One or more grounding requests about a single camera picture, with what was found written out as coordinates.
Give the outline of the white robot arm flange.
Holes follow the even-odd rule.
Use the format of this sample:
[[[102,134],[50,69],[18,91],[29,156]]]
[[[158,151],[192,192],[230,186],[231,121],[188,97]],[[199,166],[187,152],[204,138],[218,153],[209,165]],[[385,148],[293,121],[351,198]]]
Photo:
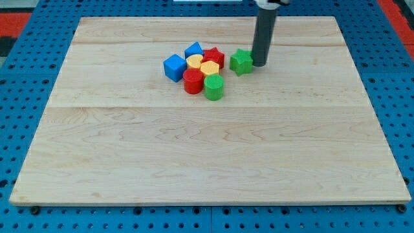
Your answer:
[[[291,0],[254,0],[259,8],[275,10],[281,6],[288,6]]]

